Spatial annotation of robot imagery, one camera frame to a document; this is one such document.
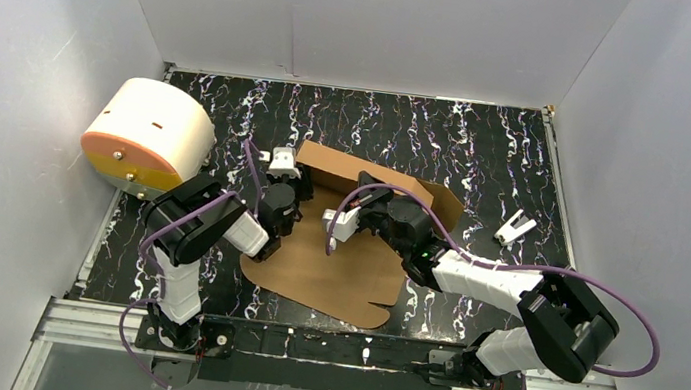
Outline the brown cardboard box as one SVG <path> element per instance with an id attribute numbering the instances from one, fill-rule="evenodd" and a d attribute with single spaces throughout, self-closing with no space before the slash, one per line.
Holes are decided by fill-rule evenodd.
<path id="1" fill-rule="evenodd" d="M 326 254 L 327 209 L 336 209 L 356 189 L 359 174 L 410 190 L 436 213 L 444 226 L 455 228 L 464 206 L 448 187 L 374 164 L 337 149 L 304 141 L 296 160 L 311 168 L 314 198 L 301 203 L 303 218 L 279 249 L 262 262 L 240 258 L 245 278 L 260 288 L 311 307 L 363 329 L 375 329 L 389 319 L 406 280 L 401 258 L 384 240 L 369 231 L 352 235 Z"/>

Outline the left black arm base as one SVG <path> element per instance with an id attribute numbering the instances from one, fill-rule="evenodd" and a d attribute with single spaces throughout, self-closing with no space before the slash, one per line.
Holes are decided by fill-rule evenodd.
<path id="1" fill-rule="evenodd" d="M 157 304 L 146 304 L 133 346 L 146 356 L 146 367 L 165 390 L 178 390 L 189 384 L 208 359 L 232 356 L 237 330 L 232 324 L 218 323 L 204 315 L 193 316 L 183 324 L 167 318 Z"/>

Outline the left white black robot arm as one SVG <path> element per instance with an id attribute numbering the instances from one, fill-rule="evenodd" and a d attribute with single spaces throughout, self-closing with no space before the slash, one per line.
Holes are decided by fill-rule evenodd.
<path id="1" fill-rule="evenodd" d="M 254 210 L 205 172 L 157 197 L 145 208 L 148 247 L 164 282 L 155 308 L 166 319 L 161 330 L 171 348 L 188 351 L 198 344 L 201 326 L 200 260 L 225 240 L 254 262 L 282 245 L 301 219 L 300 203 L 313 199 L 310 168 L 284 173 L 270 169 L 267 186 Z"/>

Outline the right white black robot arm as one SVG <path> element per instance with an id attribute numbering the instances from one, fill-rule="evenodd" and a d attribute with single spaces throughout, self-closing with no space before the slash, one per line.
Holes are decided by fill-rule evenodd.
<path id="1" fill-rule="evenodd" d="M 520 327 L 481 334 L 460 356 L 440 363 L 447 375 L 465 377 L 475 388 L 531 369 L 582 382 L 619 333 L 602 301 L 571 272 L 505 271 L 462 251 L 417 197 L 397 195 L 366 171 L 358 174 L 357 192 L 335 220 L 333 241 L 368 229 L 401 257 L 416 285 L 471 297 L 521 320 Z"/>

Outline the small white plastic clip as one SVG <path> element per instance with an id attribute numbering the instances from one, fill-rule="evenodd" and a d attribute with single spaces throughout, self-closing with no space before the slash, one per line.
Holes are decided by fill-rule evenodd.
<path id="1" fill-rule="evenodd" d="M 527 216 L 523 209 L 516 211 L 495 232 L 493 238 L 501 246 L 510 246 L 537 226 L 537 221 Z"/>

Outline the cream cylindrical drum device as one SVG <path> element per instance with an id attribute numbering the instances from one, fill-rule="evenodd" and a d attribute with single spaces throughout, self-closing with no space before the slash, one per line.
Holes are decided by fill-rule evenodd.
<path id="1" fill-rule="evenodd" d="M 216 141 L 198 101 L 143 77 L 126 80 L 79 139 L 112 186 L 150 201 L 197 175 Z"/>

